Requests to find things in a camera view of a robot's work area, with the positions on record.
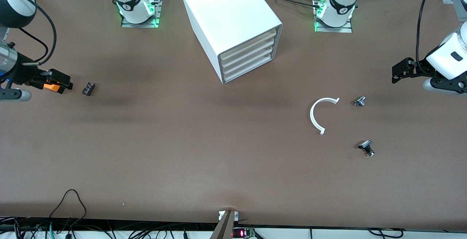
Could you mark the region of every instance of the metal bolt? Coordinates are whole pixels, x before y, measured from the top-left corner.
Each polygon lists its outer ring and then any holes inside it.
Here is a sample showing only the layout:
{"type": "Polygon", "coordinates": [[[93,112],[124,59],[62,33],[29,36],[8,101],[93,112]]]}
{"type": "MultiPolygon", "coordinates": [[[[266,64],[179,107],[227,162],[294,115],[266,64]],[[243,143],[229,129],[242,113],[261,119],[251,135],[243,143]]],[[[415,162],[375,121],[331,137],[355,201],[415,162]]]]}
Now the metal bolt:
{"type": "Polygon", "coordinates": [[[366,140],[366,141],[362,142],[360,145],[358,145],[359,149],[364,149],[365,150],[365,152],[367,154],[367,157],[373,157],[373,155],[375,154],[375,151],[373,151],[371,149],[370,144],[371,144],[371,141],[366,140]]]}
{"type": "Polygon", "coordinates": [[[360,107],[363,107],[365,106],[365,96],[362,96],[362,97],[359,97],[356,101],[354,101],[354,105],[357,107],[357,106],[360,106],[360,107]]]}

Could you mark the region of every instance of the white drawer unit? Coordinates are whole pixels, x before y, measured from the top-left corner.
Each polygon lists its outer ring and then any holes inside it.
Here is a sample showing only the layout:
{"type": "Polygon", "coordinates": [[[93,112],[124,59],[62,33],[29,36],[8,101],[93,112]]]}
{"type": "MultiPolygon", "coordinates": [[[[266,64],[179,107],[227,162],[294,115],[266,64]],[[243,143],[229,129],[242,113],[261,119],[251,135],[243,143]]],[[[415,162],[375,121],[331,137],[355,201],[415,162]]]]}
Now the white drawer unit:
{"type": "Polygon", "coordinates": [[[275,57],[282,22],[264,0],[184,0],[193,31],[222,84],[275,57]]]}

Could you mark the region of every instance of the brown table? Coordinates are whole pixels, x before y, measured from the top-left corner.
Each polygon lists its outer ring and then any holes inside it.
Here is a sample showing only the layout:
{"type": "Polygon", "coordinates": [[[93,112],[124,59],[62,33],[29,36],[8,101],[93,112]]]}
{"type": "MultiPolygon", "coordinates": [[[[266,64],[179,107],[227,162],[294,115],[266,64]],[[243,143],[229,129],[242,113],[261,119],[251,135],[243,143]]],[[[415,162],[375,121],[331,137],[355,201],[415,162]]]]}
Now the brown table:
{"type": "MultiPolygon", "coordinates": [[[[120,28],[111,0],[37,1],[58,32],[45,68],[75,89],[0,105],[2,216],[48,216],[75,188],[89,218],[215,222],[234,208],[251,224],[467,229],[467,99],[391,84],[414,57],[421,0],[358,0],[352,34],[315,33],[310,8],[266,0],[284,24],[277,57],[224,86],[182,0],[154,29],[120,28]],[[315,109],[321,136],[309,111],[322,97],[340,101],[315,109]]],[[[459,22],[442,0],[423,17],[424,56],[459,22]]],[[[40,13],[26,30],[51,44],[40,13]]],[[[8,41],[43,52],[16,30],[8,41]]],[[[75,196],[56,216],[70,213],[75,196]]]]}

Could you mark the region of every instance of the white c-shaped object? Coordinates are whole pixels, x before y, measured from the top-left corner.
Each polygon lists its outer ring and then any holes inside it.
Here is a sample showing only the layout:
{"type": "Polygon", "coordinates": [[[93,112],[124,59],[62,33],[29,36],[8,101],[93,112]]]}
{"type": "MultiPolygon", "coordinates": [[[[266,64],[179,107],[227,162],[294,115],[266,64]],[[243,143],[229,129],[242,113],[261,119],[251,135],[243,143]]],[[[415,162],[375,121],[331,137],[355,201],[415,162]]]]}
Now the white c-shaped object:
{"type": "Polygon", "coordinates": [[[310,119],[312,119],[312,123],[313,125],[319,129],[321,132],[320,134],[322,135],[324,133],[324,130],[325,128],[321,127],[318,122],[316,122],[316,119],[315,119],[315,116],[313,114],[314,112],[314,109],[315,109],[315,106],[316,104],[320,103],[320,102],[323,102],[323,101],[326,101],[326,102],[331,102],[332,104],[336,104],[338,101],[339,101],[339,98],[337,99],[333,99],[333,98],[322,98],[322,99],[318,99],[312,106],[312,109],[310,109],[310,119]]]}

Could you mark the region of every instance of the green led light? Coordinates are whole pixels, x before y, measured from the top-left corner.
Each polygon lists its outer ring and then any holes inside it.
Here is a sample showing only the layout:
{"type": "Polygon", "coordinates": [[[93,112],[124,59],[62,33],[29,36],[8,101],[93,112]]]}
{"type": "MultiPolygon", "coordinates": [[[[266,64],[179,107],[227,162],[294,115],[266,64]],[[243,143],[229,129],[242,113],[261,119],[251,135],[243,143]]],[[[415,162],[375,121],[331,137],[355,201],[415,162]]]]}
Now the green led light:
{"type": "Polygon", "coordinates": [[[146,7],[147,13],[152,15],[154,13],[154,6],[148,3],[144,3],[144,6],[146,7]]]}

